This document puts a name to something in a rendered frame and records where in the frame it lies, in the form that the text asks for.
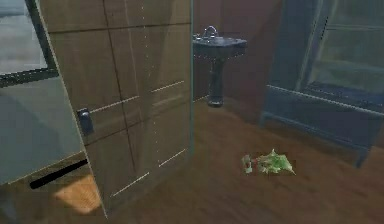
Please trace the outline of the dark glass shower cabin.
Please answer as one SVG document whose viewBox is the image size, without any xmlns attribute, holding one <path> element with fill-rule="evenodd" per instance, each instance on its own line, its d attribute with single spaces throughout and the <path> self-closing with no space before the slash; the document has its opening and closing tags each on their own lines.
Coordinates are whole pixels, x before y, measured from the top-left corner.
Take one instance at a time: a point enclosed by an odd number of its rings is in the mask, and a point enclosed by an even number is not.
<svg viewBox="0 0 384 224">
<path fill-rule="evenodd" d="M 384 127 L 384 0 L 283 0 L 260 122 L 367 158 Z"/>
</svg>

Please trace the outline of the black pedestal sink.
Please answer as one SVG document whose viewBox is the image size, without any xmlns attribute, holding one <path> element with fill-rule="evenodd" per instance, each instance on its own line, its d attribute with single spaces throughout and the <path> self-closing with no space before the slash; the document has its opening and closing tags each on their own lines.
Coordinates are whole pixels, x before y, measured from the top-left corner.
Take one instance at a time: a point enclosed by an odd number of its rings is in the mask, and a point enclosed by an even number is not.
<svg viewBox="0 0 384 224">
<path fill-rule="evenodd" d="M 227 60 L 244 55 L 247 41 L 244 39 L 209 36 L 193 39 L 193 55 L 210 61 L 210 81 L 207 104 L 219 108 L 224 104 L 222 73 Z"/>
</svg>

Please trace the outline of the green crumpled cloth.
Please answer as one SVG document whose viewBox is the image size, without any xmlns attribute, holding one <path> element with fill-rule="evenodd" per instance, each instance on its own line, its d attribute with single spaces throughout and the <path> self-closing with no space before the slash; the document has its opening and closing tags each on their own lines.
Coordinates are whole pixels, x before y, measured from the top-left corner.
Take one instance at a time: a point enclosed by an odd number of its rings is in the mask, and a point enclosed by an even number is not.
<svg viewBox="0 0 384 224">
<path fill-rule="evenodd" d="M 288 171 L 295 174 L 293 166 L 284 154 L 278 154 L 274 149 L 267 155 L 260 155 L 252 158 L 249 154 L 241 158 L 243 170 L 246 174 L 252 173 L 254 169 L 264 174 L 278 174 L 281 171 Z"/>
</svg>

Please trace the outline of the black framed window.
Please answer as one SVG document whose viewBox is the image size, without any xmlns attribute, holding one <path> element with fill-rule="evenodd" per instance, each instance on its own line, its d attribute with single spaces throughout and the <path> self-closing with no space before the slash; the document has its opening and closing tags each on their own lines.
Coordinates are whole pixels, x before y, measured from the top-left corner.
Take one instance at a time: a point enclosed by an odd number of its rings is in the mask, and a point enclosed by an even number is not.
<svg viewBox="0 0 384 224">
<path fill-rule="evenodd" d="M 0 88 L 58 77 L 37 0 L 0 0 Z"/>
</svg>

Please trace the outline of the silver sink faucet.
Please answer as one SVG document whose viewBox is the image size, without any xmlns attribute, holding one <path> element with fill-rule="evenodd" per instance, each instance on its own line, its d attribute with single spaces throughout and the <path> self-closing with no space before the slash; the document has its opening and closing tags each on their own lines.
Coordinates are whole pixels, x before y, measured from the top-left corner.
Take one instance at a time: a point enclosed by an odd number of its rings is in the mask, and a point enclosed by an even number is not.
<svg viewBox="0 0 384 224">
<path fill-rule="evenodd" d="M 203 38 L 216 37 L 217 35 L 218 35 L 217 29 L 214 26 L 210 25 L 205 28 L 202 37 Z"/>
</svg>

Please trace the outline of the brown wooden room door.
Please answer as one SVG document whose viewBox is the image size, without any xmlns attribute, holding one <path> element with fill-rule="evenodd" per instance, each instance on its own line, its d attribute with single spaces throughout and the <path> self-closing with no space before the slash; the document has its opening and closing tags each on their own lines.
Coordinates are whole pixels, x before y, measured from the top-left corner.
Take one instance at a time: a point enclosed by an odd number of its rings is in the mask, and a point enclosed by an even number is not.
<svg viewBox="0 0 384 224">
<path fill-rule="evenodd" d="M 180 169 L 192 143 L 192 0 L 37 0 L 104 214 Z M 85 136 L 77 111 L 87 108 Z"/>
</svg>

